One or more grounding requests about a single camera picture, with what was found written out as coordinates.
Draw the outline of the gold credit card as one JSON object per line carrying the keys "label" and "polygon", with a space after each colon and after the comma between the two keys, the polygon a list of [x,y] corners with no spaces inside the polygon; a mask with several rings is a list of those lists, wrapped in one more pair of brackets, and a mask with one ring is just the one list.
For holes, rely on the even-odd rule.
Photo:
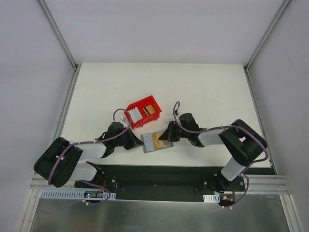
{"label": "gold credit card", "polygon": [[161,131],[154,132],[152,134],[152,141],[153,141],[154,150],[160,150],[160,149],[173,147],[172,142],[160,141],[159,140],[159,137],[162,135],[163,132],[164,131],[161,130]]}
{"label": "gold credit card", "polygon": [[154,107],[150,104],[148,106],[145,106],[143,108],[144,112],[146,113],[146,115],[152,115],[156,113],[156,110],[154,109]]}

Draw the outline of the grey leather card holder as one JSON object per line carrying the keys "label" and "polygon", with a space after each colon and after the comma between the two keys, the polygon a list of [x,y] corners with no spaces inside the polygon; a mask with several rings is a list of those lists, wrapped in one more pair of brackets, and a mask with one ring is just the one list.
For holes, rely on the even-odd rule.
{"label": "grey leather card holder", "polygon": [[155,152],[158,150],[173,147],[173,142],[159,140],[159,137],[164,133],[164,130],[143,134],[140,136],[143,142],[144,153]]}

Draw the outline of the white card stack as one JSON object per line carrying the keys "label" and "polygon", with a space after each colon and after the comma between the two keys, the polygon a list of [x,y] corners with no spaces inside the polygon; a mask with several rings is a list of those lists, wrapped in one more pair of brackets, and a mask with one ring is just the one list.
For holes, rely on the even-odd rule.
{"label": "white card stack", "polygon": [[137,123],[138,121],[142,120],[143,119],[143,116],[141,115],[139,109],[137,107],[131,109],[131,110],[128,110],[130,116],[131,116],[131,119],[132,119],[132,122],[133,123]]}

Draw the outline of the red plastic bin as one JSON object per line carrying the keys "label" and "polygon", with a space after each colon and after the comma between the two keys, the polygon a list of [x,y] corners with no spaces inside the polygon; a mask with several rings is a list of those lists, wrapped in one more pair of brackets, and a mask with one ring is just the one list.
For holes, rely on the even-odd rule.
{"label": "red plastic bin", "polygon": [[[154,109],[156,110],[155,114],[152,115],[146,115],[146,113],[144,112],[143,108],[145,106],[148,105],[152,105],[154,107]],[[128,112],[128,110],[131,110],[133,108],[137,107],[141,113],[141,115],[143,116],[143,119],[138,121],[137,123],[131,123],[131,128],[139,128],[139,127],[143,127],[145,124],[151,122],[151,121],[155,121],[158,120],[160,117],[160,113],[162,112],[160,106],[158,105],[158,103],[156,102],[155,98],[153,97],[153,95],[150,95],[146,98],[143,98],[139,101],[136,101],[134,103],[131,103],[127,108],[126,108],[126,112],[125,115],[127,117],[128,120],[130,120],[131,116]]]}

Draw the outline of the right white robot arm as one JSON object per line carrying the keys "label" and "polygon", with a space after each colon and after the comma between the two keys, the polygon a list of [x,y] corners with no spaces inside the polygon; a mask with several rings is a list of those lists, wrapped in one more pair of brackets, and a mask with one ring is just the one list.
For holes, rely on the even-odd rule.
{"label": "right white robot arm", "polygon": [[178,142],[187,139],[195,147],[224,145],[232,158],[217,175],[217,185],[221,190],[229,190],[235,179],[252,164],[268,159],[266,141],[243,120],[214,128],[201,128],[191,113],[175,117],[158,138],[160,141]]}

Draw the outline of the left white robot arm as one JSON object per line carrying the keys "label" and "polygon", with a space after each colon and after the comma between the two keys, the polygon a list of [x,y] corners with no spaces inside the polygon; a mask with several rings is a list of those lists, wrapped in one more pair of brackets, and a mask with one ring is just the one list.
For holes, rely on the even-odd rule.
{"label": "left white robot arm", "polygon": [[133,131],[121,122],[112,122],[100,137],[93,141],[70,142],[63,137],[56,138],[34,164],[34,172],[49,185],[56,188],[70,180],[85,180],[91,188],[101,185],[102,176],[95,167],[79,167],[81,160],[106,158],[117,147],[125,150],[144,145]]}

